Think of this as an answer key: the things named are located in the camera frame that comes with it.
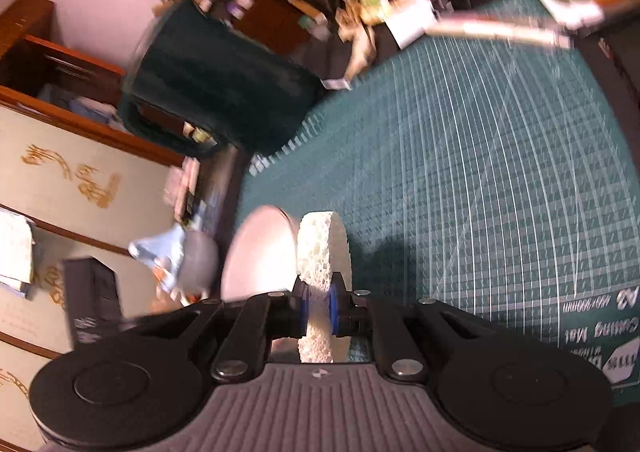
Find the pink object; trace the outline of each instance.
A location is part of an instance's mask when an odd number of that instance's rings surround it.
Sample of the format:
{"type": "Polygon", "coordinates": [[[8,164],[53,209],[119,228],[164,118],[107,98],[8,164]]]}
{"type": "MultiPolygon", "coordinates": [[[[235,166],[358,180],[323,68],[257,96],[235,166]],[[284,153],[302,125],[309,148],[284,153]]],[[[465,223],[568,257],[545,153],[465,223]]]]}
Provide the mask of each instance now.
{"type": "Polygon", "coordinates": [[[225,260],[220,298],[242,300],[270,291],[291,291],[298,275],[300,222],[273,206],[256,208],[236,233],[225,260]]]}

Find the pink plate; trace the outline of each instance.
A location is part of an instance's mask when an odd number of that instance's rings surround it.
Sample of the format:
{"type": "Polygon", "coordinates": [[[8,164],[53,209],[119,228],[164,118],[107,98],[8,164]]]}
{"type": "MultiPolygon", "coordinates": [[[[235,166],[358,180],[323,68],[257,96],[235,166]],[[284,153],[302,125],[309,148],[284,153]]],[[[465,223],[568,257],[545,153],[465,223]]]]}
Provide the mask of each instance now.
{"type": "Polygon", "coordinates": [[[231,242],[220,298],[230,302],[269,291],[291,291],[298,274],[299,225],[276,207],[261,206],[251,212],[231,242]]]}

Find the silver screw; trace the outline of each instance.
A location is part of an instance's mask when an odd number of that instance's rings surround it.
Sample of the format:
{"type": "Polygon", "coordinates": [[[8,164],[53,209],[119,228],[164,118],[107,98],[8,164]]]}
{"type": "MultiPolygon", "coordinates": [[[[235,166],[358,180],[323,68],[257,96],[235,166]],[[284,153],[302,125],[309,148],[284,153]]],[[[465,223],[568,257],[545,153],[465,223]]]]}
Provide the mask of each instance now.
{"type": "Polygon", "coordinates": [[[411,358],[403,358],[402,360],[396,360],[391,365],[391,368],[398,376],[413,376],[418,374],[422,369],[422,364],[417,360],[411,358]]]}
{"type": "Polygon", "coordinates": [[[232,378],[244,374],[249,366],[242,360],[225,360],[216,369],[223,378],[232,378]]]}

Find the cutting mat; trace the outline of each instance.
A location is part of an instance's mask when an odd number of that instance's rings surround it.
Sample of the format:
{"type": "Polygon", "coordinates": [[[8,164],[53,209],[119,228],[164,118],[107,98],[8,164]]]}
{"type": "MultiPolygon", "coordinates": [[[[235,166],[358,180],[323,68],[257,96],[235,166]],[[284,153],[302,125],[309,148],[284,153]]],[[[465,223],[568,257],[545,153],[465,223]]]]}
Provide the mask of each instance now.
{"type": "Polygon", "coordinates": [[[563,301],[639,283],[638,175],[577,51],[424,37],[310,119],[247,175],[239,220],[261,204],[337,211],[354,289],[556,344],[563,301]]]}

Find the sponge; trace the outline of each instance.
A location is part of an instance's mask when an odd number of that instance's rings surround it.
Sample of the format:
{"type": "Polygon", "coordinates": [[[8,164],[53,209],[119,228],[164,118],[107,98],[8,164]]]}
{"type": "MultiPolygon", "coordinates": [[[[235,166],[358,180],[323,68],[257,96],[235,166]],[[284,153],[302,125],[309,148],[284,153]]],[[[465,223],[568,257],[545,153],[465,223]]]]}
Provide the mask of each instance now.
{"type": "Polygon", "coordinates": [[[336,212],[311,212],[300,221],[298,231],[298,274],[309,286],[306,336],[298,341],[303,363],[346,362],[350,337],[332,336],[329,315],[329,286],[332,273],[339,271],[351,291],[351,256],[347,232],[336,212]]]}

